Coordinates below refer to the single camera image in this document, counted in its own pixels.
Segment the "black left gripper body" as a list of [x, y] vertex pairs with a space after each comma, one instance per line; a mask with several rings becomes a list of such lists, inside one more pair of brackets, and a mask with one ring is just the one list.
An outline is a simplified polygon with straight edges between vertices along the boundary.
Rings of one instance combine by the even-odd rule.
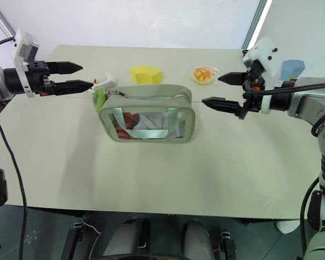
[[49, 80], [48, 62], [35, 61], [27, 65], [26, 76], [33, 93], [40, 96], [55, 95], [55, 83]]

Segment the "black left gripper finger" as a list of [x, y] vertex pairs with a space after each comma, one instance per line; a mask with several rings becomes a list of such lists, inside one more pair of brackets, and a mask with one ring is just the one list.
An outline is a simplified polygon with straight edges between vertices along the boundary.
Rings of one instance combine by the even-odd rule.
[[89, 90], [94, 84], [83, 80], [55, 83], [54, 95], [77, 94]]
[[47, 62], [47, 66], [49, 68], [50, 74], [60, 74], [60, 75], [72, 74], [83, 69], [82, 66], [68, 61]]

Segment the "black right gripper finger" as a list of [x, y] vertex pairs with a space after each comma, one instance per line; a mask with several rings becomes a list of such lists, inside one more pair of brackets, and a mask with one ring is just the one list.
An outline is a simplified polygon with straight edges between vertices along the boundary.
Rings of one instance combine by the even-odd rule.
[[248, 76], [247, 72], [229, 72], [218, 78], [218, 81], [232, 86], [242, 86]]
[[226, 100], [222, 97], [208, 97], [201, 100], [204, 105], [216, 111], [234, 114], [237, 117], [243, 117], [243, 107], [237, 101]]

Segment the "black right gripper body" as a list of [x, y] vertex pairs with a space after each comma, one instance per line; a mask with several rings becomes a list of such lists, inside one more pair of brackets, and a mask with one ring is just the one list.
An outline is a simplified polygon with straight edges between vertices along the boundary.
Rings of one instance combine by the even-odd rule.
[[264, 68], [258, 60], [247, 70], [243, 82], [243, 98], [245, 102], [238, 113], [239, 119], [244, 119], [248, 112], [258, 113], [261, 110], [262, 95], [254, 94], [255, 91], [264, 90], [265, 80], [262, 78]]

